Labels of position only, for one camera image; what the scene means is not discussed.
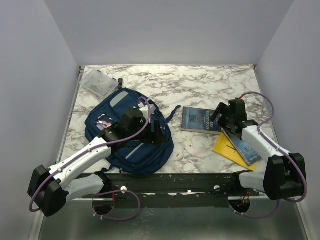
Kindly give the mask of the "navy blue student backpack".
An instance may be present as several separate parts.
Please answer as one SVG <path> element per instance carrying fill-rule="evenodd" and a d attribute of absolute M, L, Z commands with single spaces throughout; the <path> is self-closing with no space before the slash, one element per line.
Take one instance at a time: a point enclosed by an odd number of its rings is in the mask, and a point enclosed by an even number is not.
<path fill-rule="evenodd" d="M 91 142 L 102 131 L 97 127 L 98 117 L 106 114 L 108 115 L 113 124 L 119 122 L 121 117 L 126 115 L 130 109 L 141 109 L 146 107 L 146 103 L 138 104 L 140 97 L 146 97 L 138 91 L 128 88 L 123 88 L 112 93 L 97 105 L 88 115 L 85 120 L 85 137 Z M 177 105 L 171 112 L 170 116 L 165 118 L 159 107 L 150 99 L 147 100 L 152 107 L 155 107 L 150 120 L 159 120 L 162 133 L 167 139 L 164 144 L 148 144 L 143 143 L 138 139 L 131 139 L 127 144 L 119 149 L 116 153 L 107 157 L 103 163 L 110 163 L 107 167 L 102 163 L 98 167 L 102 172 L 109 172 L 113 168 L 119 169 L 121 172 L 131 173 L 138 176 L 152 175 L 160 170 L 171 157 L 174 150 L 174 142 L 172 133 L 168 123 L 174 117 L 176 111 L 181 107 Z"/>

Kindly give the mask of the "Nineteen Eighty-Four book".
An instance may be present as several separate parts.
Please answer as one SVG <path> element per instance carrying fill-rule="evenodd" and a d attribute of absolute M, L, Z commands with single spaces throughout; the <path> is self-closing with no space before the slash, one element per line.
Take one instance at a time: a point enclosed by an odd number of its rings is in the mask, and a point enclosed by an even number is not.
<path fill-rule="evenodd" d="M 222 132 L 218 125 L 220 114 L 214 121 L 210 117 L 215 113 L 215 110 L 186 107 L 182 109 L 181 130 L 186 132 L 195 132 L 203 134 L 219 135 Z"/>

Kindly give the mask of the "blue picture book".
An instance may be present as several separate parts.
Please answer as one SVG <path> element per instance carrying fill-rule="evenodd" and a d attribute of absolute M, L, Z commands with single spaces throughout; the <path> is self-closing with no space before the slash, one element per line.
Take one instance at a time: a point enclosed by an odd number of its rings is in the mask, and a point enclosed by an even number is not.
<path fill-rule="evenodd" d="M 222 132 L 248 166 L 252 166 L 262 160 L 261 156 L 247 142 L 225 130 L 222 130 Z"/>

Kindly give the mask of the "purple highlighter marker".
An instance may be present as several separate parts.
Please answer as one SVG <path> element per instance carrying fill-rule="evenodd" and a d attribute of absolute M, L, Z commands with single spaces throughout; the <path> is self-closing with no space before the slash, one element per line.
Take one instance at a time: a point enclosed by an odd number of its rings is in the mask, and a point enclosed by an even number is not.
<path fill-rule="evenodd" d="M 102 114 L 98 117 L 96 124 L 99 129 L 103 130 L 110 127 L 113 124 L 113 120 L 107 114 Z"/>

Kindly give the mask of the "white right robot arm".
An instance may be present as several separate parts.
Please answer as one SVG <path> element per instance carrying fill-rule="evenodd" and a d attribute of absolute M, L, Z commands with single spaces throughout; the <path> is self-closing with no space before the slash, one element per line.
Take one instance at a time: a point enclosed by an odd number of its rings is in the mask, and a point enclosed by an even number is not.
<path fill-rule="evenodd" d="M 241 196 L 248 189 L 265 193 L 271 200 L 302 201 L 307 194 L 305 159 L 291 153 L 268 137 L 255 120 L 247 119 L 244 100 L 220 102 L 210 120 L 217 122 L 230 140 L 244 141 L 266 163 L 264 172 L 236 173 L 230 191 Z"/>

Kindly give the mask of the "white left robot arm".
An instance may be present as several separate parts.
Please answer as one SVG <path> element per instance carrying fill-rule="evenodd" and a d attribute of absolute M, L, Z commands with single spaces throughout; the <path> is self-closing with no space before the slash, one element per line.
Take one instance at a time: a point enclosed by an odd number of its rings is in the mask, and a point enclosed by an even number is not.
<path fill-rule="evenodd" d="M 50 217 L 76 198 L 95 194 L 107 197 L 111 185 L 103 173 L 96 172 L 83 178 L 80 175 L 100 160 L 125 148 L 130 141 L 153 145 L 166 143 L 159 121 L 151 120 L 154 111 L 154 105 L 131 108 L 120 121 L 104 128 L 71 157 L 48 168 L 43 165 L 35 168 L 27 190 L 31 198 L 29 211 L 41 211 Z"/>

